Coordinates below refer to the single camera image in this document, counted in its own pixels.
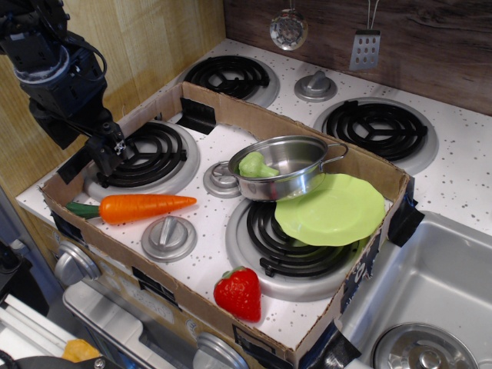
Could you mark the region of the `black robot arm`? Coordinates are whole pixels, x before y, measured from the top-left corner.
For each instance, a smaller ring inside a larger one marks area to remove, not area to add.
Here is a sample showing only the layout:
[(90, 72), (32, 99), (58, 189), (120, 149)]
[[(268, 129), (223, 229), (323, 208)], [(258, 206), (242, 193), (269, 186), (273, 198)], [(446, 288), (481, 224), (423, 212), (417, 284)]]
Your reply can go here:
[(125, 135), (104, 106), (107, 62), (83, 37), (68, 30), (61, 1), (3, 1), (1, 53), (29, 96), (33, 118), (60, 148), (87, 137), (61, 170), (70, 181), (94, 162), (112, 175), (127, 159)]

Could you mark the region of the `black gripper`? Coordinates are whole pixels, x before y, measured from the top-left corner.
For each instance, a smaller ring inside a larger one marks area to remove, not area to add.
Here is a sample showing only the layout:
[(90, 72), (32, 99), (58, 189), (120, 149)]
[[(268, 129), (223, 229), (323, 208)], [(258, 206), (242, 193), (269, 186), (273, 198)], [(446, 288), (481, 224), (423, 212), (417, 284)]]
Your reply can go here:
[(61, 40), (37, 32), (21, 42), (19, 84), (35, 120), (60, 148), (89, 137), (89, 156), (111, 175), (135, 150), (103, 105), (107, 63), (100, 51), (72, 32)]

